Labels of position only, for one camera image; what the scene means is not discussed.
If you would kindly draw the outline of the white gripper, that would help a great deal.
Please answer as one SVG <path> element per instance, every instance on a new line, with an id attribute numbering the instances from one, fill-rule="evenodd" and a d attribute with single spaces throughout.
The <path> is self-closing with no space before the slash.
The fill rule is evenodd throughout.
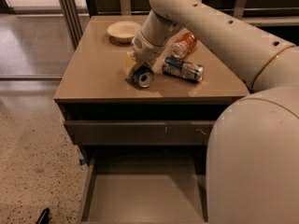
<path id="1" fill-rule="evenodd" d="M 132 40 L 131 55 L 135 59 L 127 62 L 127 75 L 129 78 L 134 76 L 143 62 L 149 63 L 157 59 L 164 51 L 165 46 L 156 46 L 151 44 L 141 32 L 138 32 Z"/>

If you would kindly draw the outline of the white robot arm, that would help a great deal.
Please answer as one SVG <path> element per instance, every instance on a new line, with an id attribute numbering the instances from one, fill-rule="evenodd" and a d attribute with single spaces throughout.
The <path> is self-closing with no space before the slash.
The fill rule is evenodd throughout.
<path id="1" fill-rule="evenodd" d="M 220 114 L 208 139 L 208 224 L 299 224 L 297 46 L 202 0 L 149 4 L 133 40 L 137 63 L 158 58 L 184 27 L 246 91 Z"/>

